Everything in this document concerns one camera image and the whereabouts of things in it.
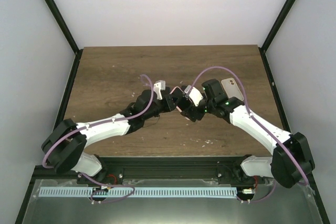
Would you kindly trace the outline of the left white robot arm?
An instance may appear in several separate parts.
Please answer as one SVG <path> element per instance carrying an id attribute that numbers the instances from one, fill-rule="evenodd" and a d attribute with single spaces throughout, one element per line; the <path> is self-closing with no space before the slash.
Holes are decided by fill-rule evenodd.
<path id="1" fill-rule="evenodd" d="M 160 94 L 158 97 L 155 92 L 144 90 L 120 113 L 103 120 L 89 123 L 63 120 L 41 146 L 45 154 L 43 167 L 52 168 L 57 174 L 70 170 L 86 174 L 95 184 L 102 184 L 107 178 L 107 170 L 97 155 L 87 154 L 84 149 L 107 138 L 141 129 L 146 120 L 175 110 L 183 96 L 180 88 L 163 90 Z"/>

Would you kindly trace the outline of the beige phone case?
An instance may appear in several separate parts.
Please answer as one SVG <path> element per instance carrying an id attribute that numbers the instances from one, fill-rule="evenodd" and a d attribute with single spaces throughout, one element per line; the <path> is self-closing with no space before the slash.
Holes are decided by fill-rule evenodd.
<path id="1" fill-rule="evenodd" d="M 237 99 L 244 101 L 244 96 L 234 78 L 223 79 L 221 80 L 221 84 L 229 98 L 236 97 Z"/>

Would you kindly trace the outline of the phone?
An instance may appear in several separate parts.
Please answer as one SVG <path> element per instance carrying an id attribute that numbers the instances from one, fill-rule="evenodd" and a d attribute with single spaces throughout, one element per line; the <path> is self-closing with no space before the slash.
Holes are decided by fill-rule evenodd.
<path id="1" fill-rule="evenodd" d="M 186 115 L 186 111 L 190 108 L 191 101 L 185 97 L 184 91 L 180 87 L 174 87 L 170 94 L 173 97 L 176 109 L 180 112 L 181 115 L 190 121 L 190 118 Z"/>

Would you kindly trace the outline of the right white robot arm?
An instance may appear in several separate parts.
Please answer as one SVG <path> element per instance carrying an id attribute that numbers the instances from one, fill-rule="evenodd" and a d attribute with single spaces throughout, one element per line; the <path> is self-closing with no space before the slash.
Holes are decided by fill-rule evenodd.
<path id="1" fill-rule="evenodd" d="M 267 122 L 237 97 L 229 97 L 220 82 L 211 79 L 202 84 L 203 91 L 188 85 L 182 88 L 177 108 L 189 120 L 200 121 L 206 113 L 223 119 L 252 136 L 270 153 L 269 157 L 248 156 L 233 170 L 233 177 L 244 184 L 252 176 L 274 178 L 291 188 L 307 181 L 315 164 L 307 138 L 290 133 Z"/>

